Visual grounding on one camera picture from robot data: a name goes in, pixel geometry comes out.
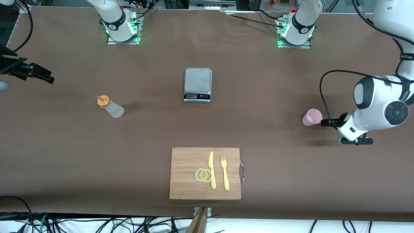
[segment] digital kitchen scale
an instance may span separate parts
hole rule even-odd
[[[184,102],[210,103],[211,78],[210,68],[187,68],[184,76]]]

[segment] bamboo cutting board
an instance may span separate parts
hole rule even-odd
[[[212,189],[210,182],[201,182],[195,178],[195,172],[209,169],[210,152],[214,153],[214,175],[217,188]],[[224,190],[221,156],[227,160],[227,177],[230,190]],[[240,200],[241,184],[239,176],[239,148],[198,148],[173,147],[171,153],[170,199],[184,200]]]

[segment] lemon slice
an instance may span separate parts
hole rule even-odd
[[[210,182],[211,177],[212,177],[212,173],[211,173],[210,170],[205,169],[205,170],[203,170],[201,172],[201,180],[202,181],[204,181],[204,182]]]
[[[203,182],[203,180],[201,179],[201,172],[203,172],[203,171],[204,171],[204,168],[200,168],[200,169],[198,169],[198,170],[195,172],[195,178],[196,178],[198,181]]]

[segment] knife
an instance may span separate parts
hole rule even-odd
[[[210,153],[210,158],[208,159],[208,166],[211,170],[211,188],[216,189],[216,178],[214,177],[213,152]]]

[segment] plastic cup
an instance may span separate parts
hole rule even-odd
[[[319,124],[322,121],[322,113],[317,109],[310,109],[303,116],[302,123],[306,126]]]

